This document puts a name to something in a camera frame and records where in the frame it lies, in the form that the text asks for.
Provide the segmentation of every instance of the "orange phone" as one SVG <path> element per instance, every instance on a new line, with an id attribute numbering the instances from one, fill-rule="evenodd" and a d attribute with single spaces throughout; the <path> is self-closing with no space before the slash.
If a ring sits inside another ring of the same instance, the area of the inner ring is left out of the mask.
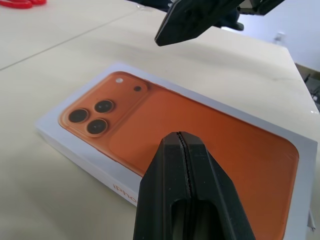
<path id="1" fill-rule="evenodd" d="M 59 123 L 140 176 L 167 134 L 198 136 L 232 179 L 256 239 L 283 239 L 299 161 L 288 140 L 126 72 L 103 79 Z"/>

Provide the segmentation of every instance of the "white table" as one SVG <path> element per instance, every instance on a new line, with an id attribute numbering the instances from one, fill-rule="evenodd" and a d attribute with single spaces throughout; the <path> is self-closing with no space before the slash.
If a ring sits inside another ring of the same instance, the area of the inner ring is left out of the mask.
<path id="1" fill-rule="evenodd" d="M 320 140 L 319 113 L 285 48 L 217 28 L 158 47 L 163 17 L 122 0 L 0 8 L 0 43 L 10 41 L 0 49 L 1 240 L 132 239 L 135 207 L 53 150 L 33 126 L 114 62 Z M 318 223 L 319 186 L 318 176 L 312 203 Z"/>

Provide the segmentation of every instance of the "scissors handle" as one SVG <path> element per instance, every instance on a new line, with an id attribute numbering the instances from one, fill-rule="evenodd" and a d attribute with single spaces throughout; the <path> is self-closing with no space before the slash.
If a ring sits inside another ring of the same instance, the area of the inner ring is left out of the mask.
<path id="1" fill-rule="evenodd" d="M 32 8 L 32 2 L 28 0 L 0 0 L 0 5 L 12 9 Z"/>

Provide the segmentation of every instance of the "wall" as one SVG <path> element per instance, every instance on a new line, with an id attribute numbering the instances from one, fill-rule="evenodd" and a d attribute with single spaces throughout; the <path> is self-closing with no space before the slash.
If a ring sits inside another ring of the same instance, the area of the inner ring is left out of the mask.
<path id="1" fill-rule="evenodd" d="M 272 43 L 283 32 L 283 45 L 293 60 L 320 72 L 319 13 L 320 0 L 285 0 L 266 16 L 241 15 L 244 31 L 240 34 Z"/>

